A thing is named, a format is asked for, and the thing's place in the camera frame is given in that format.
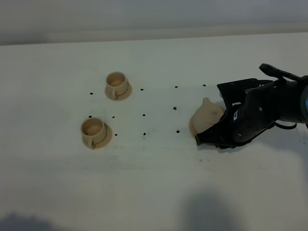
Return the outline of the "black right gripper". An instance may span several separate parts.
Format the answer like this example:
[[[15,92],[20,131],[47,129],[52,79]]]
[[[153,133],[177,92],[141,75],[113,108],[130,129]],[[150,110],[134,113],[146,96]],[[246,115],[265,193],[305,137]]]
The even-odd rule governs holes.
[[[234,103],[218,123],[198,133],[195,140],[198,146],[235,148],[274,126],[294,129],[300,122],[301,84],[276,80],[248,92],[243,104]]]

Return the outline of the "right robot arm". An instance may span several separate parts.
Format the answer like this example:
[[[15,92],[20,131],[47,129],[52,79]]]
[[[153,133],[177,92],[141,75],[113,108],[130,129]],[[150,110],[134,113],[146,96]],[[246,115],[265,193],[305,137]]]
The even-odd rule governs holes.
[[[235,148],[250,143],[274,126],[294,129],[308,123],[308,78],[287,81],[255,78],[219,84],[227,110],[208,135],[199,142],[217,148]]]

